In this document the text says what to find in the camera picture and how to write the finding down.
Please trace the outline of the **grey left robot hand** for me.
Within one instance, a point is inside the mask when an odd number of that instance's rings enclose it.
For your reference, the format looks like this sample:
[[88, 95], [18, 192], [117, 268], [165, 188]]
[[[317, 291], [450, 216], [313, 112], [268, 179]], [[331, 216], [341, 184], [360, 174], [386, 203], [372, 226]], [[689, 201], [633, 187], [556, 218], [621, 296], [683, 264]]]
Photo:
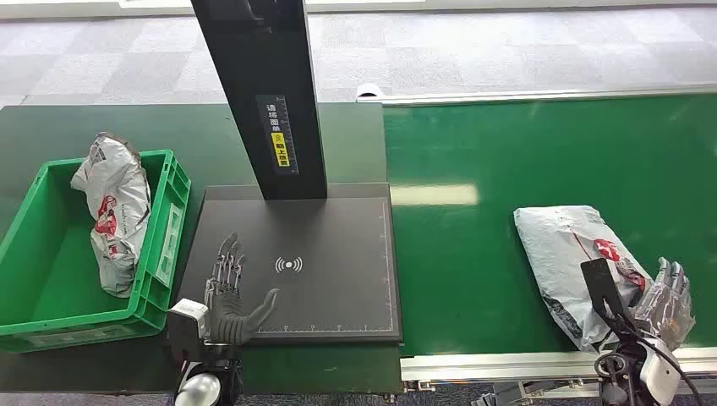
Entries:
[[204, 302], [209, 310], [208, 337], [213, 343], [243, 345], [261, 328], [275, 309], [278, 288], [268, 290], [260, 305], [242, 313], [240, 282], [245, 253], [236, 232], [222, 241], [211, 275], [205, 284]]

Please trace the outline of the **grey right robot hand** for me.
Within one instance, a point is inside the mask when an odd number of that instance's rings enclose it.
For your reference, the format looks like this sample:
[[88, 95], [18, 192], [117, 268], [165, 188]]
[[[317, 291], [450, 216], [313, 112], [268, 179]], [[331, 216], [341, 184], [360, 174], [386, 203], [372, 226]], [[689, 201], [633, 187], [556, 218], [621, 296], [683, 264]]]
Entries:
[[690, 281], [683, 266], [658, 259], [659, 271], [633, 311], [642, 332], [660, 338], [671, 351], [679, 348], [695, 324]]

